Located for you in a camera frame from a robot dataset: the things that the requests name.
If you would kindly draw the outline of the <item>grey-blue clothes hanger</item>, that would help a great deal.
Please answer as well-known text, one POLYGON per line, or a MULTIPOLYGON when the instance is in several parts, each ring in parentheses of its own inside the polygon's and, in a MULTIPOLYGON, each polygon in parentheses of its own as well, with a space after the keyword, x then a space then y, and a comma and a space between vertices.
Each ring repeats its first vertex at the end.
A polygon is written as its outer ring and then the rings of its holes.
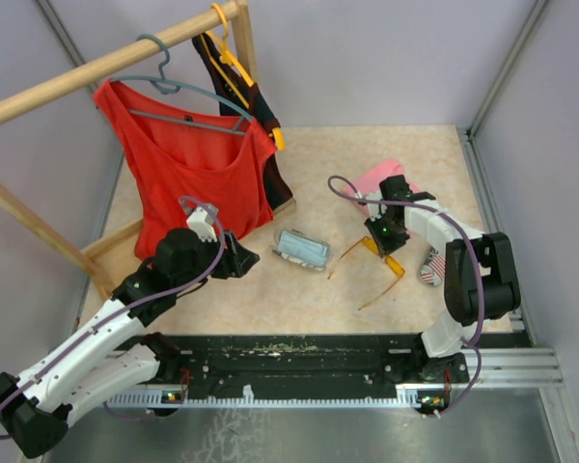
POLYGON ((178 123, 178 124, 182 124, 182 125, 188 125, 188 126, 193 126, 193 127, 202 128, 202 129, 209 129, 209 130, 218 131, 218 132, 222 132, 222 133, 229 133, 229 134, 233 134, 233 135, 245 135, 246 134, 245 131, 242 131, 239 128, 243 122, 252 123, 255 120, 254 116, 250 115, 246 110, 240 108, 239 106, 237 106, 233 102, 229 101, 228 99, 226 99, 220 95, 217 95, 215 93, 207 91, 203 88, 200 88, 200 87, 197 87, 197 86, 194 86, 191 84, 187 84, 185 82, 168 79, 165 75, 164 68, 166 65, 168 65, 170 63, 171 55, 169 52, 169 47, 165 44, 165 42, 162 41, 161 39, 159 39, 158 37, 151 35, 151 34, 141 34, 137 37, 136 40, 137 41, 140 41, 140 40, 152 41, 160 49, 160 51, 164 54, 164 59, 157 66, 158 75, 157 76, 153 76, 153 75, 121 75, 118 77, 110 78, 111 82, 148 82, 162 95, 174 95, 174 94, 179 93, 182 89, 185 89, 188 91, 195 92, 199 95, 203 95, 205 97, 208 97, 210 99, 216 100, 217 102, 221 103, 222 105, 237 112, 237 114, 239 115, 239 118, 232 128, 224 128, 224 127, 214 125, 214 124, 195 123, 195 122, 190 121, 190 120, 170 118, 170 117, 160 116, 160 115, 157 115, 154 113, 139 111, 139 110, 134 110, 134 109, 129 109, 129 112, 131 114, 137 115, 137 116, 143 116, 143 117, 147 117, 147 118, 155 119, 155 120, 159 120, 159 121, 178 123))

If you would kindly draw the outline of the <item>narrow blue cleaning cloth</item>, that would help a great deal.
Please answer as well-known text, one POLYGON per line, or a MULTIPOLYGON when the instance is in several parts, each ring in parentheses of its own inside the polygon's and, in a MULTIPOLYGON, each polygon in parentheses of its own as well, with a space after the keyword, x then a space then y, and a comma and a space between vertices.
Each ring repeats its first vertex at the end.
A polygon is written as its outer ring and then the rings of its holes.
POLYGON ((314 266, 324 266, 330 254, 328 244, 288 230, 281 232, 277 250, 314 266))

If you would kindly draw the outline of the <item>folded pink t-shirt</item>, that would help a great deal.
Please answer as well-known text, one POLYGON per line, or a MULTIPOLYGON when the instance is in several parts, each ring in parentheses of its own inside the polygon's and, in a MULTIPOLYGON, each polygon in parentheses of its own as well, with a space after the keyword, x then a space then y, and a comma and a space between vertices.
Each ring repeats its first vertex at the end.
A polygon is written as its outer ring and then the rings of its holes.
MULTIPOLYGON (((351 180, 351 183, 357 188, 357 190, 363 196, 367 196, 375 191, 379 191, 379 182, 387 177, 394 177, 399 175, 405 175, 403 166, 395 159, 389 158, 379 164, 372 167, 366 173, 362 174, 360 177, 351 180)), ((406 179, 411 191, 413 193, 418 193, 420 190, 418 186, 406 179)), ((349 186, 345 186, 343 189, 344 193, 348 196, 355 197, 353 189, 349 186)), ((368 206, 355 204, 359 210, 363 213, 366 218, 370 217, 368 206)))

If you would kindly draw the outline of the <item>grey patterned glasses case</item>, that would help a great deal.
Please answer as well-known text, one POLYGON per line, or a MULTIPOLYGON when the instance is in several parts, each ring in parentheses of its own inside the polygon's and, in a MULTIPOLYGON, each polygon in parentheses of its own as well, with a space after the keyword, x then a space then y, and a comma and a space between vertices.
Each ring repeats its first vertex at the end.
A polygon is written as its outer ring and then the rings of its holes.
POLYGON ((275 236, 271 251, 277 257, 303 268, 323 271, 331 256, 331 246, 301 231, 283 229, 275 236))

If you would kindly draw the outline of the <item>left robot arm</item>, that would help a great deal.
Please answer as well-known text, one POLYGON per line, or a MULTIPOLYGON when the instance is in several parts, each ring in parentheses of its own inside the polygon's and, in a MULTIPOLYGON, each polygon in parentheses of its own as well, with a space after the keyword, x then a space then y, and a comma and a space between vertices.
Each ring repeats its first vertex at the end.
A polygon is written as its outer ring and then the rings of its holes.
POLYGON ((144 335, 121 356, 108 354, 172 309, 208 279, 241 278, 259 262, 230 231, 210 241, 189 229, 169 231, 83 327, 17 375, 0 373, 0 439, 28 458, 53 449, 92 409, 146 382, 181 371, 179 349, 160 333, 144 335))

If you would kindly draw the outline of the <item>red tank top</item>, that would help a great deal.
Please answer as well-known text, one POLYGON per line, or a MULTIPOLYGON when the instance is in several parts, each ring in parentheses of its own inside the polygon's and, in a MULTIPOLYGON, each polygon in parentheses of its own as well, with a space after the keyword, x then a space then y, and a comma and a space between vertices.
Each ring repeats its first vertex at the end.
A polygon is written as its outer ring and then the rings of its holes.
POLYGON ((182 228, 187 195, 213 204, 226 230, 243 238, 273 218, 263 168, 276 147, 258 122, 187 111, 106 81, 94 95, 120 140, 143 207, 135 256, 151 257, 182 228))

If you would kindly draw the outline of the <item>yellow clothes hanger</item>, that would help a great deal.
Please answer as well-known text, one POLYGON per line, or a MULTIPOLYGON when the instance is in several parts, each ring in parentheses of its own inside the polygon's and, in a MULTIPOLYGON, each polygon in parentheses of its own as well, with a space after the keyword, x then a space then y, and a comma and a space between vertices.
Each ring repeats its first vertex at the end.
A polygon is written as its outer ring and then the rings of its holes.
POLYGON ((223 26, 221 37, 212 31, 206 31, 200 36, 205 55, 214 69, 213 75, 220 78, 222 89, 237 99, 237 105, 256 117, 274 142, 276 149, 284 150, 286 144, 280 123, 265 102, 250 71, 229 47, 230 25, 222 7, 217 3, 211 3, 210 8, 216 11, 223 26))

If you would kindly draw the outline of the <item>orange sunglasses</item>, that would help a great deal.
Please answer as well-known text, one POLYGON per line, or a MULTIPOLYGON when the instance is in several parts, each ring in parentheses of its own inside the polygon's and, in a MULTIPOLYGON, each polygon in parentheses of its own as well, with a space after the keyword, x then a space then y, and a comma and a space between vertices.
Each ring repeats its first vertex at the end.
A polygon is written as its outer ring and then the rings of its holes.
POLYGON ((375 241, 363 236, 339 256, 327 279, 342 282, 343 296, 363 311, 390 293, 404 275, 405 269, 397 260, 382 258, 375 241))

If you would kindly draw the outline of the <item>wooden clothes rack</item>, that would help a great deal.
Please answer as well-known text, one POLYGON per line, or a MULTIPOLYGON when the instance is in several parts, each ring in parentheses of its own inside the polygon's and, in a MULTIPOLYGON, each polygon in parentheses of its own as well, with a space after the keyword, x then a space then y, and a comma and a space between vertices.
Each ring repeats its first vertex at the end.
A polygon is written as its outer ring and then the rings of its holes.
MULTIPOLYGON (((228 1, 219 7, 210 7, 201 14, 155 34, 154 36, 161 43, 156 43, 151 39, 135 41, 112 53, 1 100, 0 125, 138 64, 161 52, 164 48, 189 41, 221 25, 224 20, 231 23, 237 63, 243 65, 246 73, 256 79, 258 72, 249 5, 246 1, 228 1)), ((107 269, 98 265, 93 258, 125 243, 142 226, 141 221, 135 221, 110 237, 102 238, 89 247, 79 250, 50 227, 1 182, 0 208, 90 277, 98 295, 103 300, 109 297, 110 291, 117 283, 112 280, 107 269)))

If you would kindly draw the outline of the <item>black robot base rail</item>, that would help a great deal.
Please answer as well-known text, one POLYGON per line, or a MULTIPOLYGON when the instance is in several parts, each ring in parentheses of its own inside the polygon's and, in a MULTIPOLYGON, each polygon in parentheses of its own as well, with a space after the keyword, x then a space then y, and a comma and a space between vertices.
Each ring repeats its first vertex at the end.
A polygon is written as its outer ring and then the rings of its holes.
POLYGON ((523 333, 486 334, 446 359, 415 335, 172 336, 164 361, 134 337, 111 352, 98 382, 77 389, 92 407, 141 409, 413 409, 428 416, 471 392, 559 387, 558 361, 523 333))

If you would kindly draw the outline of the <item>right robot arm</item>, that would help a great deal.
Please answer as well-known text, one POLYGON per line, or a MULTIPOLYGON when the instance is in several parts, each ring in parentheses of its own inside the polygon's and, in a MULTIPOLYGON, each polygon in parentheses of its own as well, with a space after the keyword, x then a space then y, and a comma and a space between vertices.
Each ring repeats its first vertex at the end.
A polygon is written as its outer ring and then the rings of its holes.
POLYGON ((462 223, 428 192, 413 192, 404 176, 385 178, 361 203, 368 208, 365 226, 381 256, 418 235, 444 258, 446 309, 420 335, 423 350, 411 359, 419 379, 434 381, 446 369, 445 357, 476 342, 486 321, 519 308, 510 239, 500 231, 488 233, 462 223))

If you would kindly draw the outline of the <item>dark navy maroon garment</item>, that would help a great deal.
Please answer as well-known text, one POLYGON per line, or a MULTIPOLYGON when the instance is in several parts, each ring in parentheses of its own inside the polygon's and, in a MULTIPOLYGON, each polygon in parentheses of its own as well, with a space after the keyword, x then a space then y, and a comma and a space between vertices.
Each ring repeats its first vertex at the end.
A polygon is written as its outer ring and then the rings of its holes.
MULTIPOLYGON (((281 125, 265 101, 258 84, 227 48, 222 49, 220 40, 211 32, 191 40, 207 69, 217 95, 254 116, 274 145, 283 141, 281 125)), ((280 210, 293 199, 293 194, 283 180, 275 155, 263 168, 263 184, 266 199, 273 211, 280 210)))

